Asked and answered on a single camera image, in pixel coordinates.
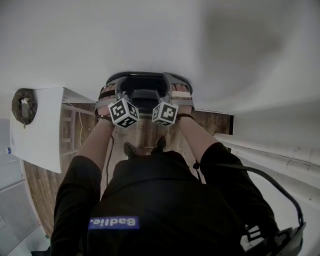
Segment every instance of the shoe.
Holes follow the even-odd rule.
[[[167,147],[167,140],[164,136],[160,136],[155,142],[155,149],[157,152],[164,152]]]
[[[128,159],[132,159],[136,156],[136,149],[129,142],[123,144],[123,151]]]

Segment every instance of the wooden floor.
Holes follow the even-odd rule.
[[[75,107],[81,107],[82,109],[94,110],[94,105],[90,104],[75,104]],[[63,115],[65,117],[70,116],[71,112],[64,110]],[[198,112],[195,111],[193,116],[197,122],[204,127],[209,133],[222,133],[230,134],[230,127],[233,125],[232,117],[225,114]],[[81,114],[81,120],[83,124],[81,142],[83,143],[88,137],[90,132],[95,127],[96,121],[93,116]],[[64,126],[63,136],[66,138],[70,133],[70,127]],[[76,138],[76,149],[80,147],[79,137],[81,131],[81,123],[79,116],[76,116],[75,123],[75,138]],[[183,138],[182,134],[178,130],[177,126],[163,127],[151,123],[150,120],[142,120],[138,124],[133,125],[127,129],[116,127],[113,132],[114,146],[112,156],[108,168],[108,180],[112,178],[113,170],[115,165],[125,160],[125,154],[123,152],[123,144],[130,142],[136,148],[152,148],[159,136],[165,136],[167,139],[167,151],[174,150],[181,153],[187,164],[194,175],[196,171],[193,170],[192,166],[195,162],[191,150]],[[62,143],[62,150],[68,150],[69,143]],[[107,156],[110,154],[111,143],[107,152]],[[55,200],[59,185],[61,184],[66,171],[69,167],[70,161],[75,154],[66,156],[62,159],[62,173],[54,173],[46,169],[37,167],[28,162],[24,162],[26,178],[29,184],[30,192],[33,198],[35,208],[38,212],[39,218],[42,225],[47,233],[51,236],[54,226],[54,207]],[[102,174],[101,191],[104,191],[107,186],[107,174],[104,171]]]

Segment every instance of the black shirt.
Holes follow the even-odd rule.
[[[204,153],[206,184],[163,154],[119,162],[100,200],[101,172],[73,158],[54,209],[51,255],[243,255],[245,224],[278,231],[273,211],[221,143]]]

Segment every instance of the name tag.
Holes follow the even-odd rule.
[[[91,218],[89,230],[138,230],[140,229],[139,217],[137,216],[116,216]]]

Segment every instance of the black and white cube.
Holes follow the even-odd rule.
[[[127,128],[140,120],[139,110],[124,98],[108,105],[115,126]]]
[[[169,126],[176,122],[178,105],[161,102],[152,111],[152,122],[162,126]]]

